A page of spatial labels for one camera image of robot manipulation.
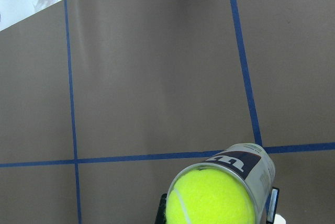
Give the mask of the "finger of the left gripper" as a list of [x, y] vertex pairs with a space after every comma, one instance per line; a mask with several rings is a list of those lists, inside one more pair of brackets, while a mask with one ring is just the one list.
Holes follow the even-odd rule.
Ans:
[[266, 220], [275, 220], [280, 189], [272, 187], [271, 192], [266, 201]]
[[155, 224], [166, 224], [166, 200], [167, 200], [167, 193], [164, 193], [161, 195], [159, 204], [158, 204], [158, 210], [157, 215], [155, 218]]

